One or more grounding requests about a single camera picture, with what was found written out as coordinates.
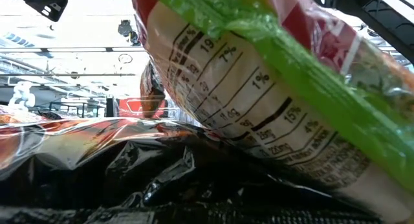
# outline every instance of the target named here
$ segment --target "nutrition label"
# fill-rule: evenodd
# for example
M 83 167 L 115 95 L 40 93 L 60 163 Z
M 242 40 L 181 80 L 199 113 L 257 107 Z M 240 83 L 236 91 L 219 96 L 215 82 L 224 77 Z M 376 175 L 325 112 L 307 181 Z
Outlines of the nutrition label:
M 160 6 L 151 14 L 162 12 Z M 354 183 L 370 165 L 282 80 L 253 46 L 236 34 L 211 39 L 180 18 L 151 22 L 149 52 L 166 89 L 203 125 L 249 154 L 283 162 L 336 188 Z

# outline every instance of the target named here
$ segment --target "white figure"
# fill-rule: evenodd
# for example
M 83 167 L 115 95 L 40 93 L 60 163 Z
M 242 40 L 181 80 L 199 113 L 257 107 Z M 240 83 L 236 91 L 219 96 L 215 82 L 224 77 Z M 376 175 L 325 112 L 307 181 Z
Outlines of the white figure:
M 32 87 L 31 82 L 18 82 L 13 88 L 14 94 L 10 99 L 8 106 L 23 111 L 28 111 L 28 107 L 33 107 L 36 101 L 36 97 L 30 93 Z

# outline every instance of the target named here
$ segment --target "green plastic strip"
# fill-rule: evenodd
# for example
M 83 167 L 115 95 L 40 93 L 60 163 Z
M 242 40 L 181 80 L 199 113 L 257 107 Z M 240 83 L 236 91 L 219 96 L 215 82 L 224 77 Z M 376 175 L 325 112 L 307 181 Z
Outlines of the green plastic strip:
M 345 85 L 279 25 L 259 0 L 159 0 L 211 37 L 234 31 L 253 43 L 274 74 L 341 135 L 414 192 L 413 129 L 379 97 Z

